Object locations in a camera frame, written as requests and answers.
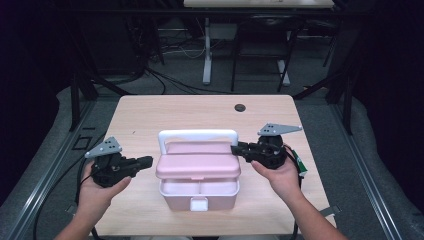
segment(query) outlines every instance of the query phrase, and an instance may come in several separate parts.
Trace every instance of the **open box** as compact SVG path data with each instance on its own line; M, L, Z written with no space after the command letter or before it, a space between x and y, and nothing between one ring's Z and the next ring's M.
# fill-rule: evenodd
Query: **open box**
M170 209L233 208L241 170L231 145L237 143L238 135L233 130L161 131L156 176L161 179L159 190Z

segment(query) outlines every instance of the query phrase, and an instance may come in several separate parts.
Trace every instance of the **white handle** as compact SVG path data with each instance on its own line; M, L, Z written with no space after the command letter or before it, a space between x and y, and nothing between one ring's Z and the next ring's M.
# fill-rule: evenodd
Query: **white handle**
M230 129L190 129L190 130L163 130L159 133L159 146L161 154L166 154L165 141L168 138L178 137L186 140L209 140L219 137L231 139L231 145L238 145L238 134Z

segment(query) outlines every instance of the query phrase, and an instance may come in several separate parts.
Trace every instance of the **hand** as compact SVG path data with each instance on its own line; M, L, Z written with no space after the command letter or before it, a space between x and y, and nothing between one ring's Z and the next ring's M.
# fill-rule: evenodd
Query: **hand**
M93 163L87 164L82 179L90 176ZM97 185L92 177L89 177L81 185L78 210L75 217L84 219L87 224L94 226L110 206L112 198L122 192L130 182L131 177L126 177L110 188L103 188Z
M288 157L285 163L275 170L268 169L257 161L252 161L252 167L260 175L269 180L272 189L274 189L284 202L302 194L299 187L299 175L296 166Z

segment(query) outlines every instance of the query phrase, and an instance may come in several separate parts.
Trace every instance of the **pink lid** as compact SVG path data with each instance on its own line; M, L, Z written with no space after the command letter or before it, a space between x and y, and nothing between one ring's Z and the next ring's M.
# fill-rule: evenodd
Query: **pink lid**
M231 142L184 141L166 144L156 167L161 179L235 178L241 173Z

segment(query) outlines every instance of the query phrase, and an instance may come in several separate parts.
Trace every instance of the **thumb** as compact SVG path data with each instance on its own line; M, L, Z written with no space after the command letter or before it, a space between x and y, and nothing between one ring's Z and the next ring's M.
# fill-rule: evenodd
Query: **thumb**
M268 172L269 169L264 167L261 163L258 161L253 160L252 161L252 167L258 172L260 175L262 175L265 178L268 178Z
M118 193L122 192L131 182L131 177L125 177L121 181L119 181L117 184L113 185L109 188L109 192L111 194L111 197L114 197L118 195Z

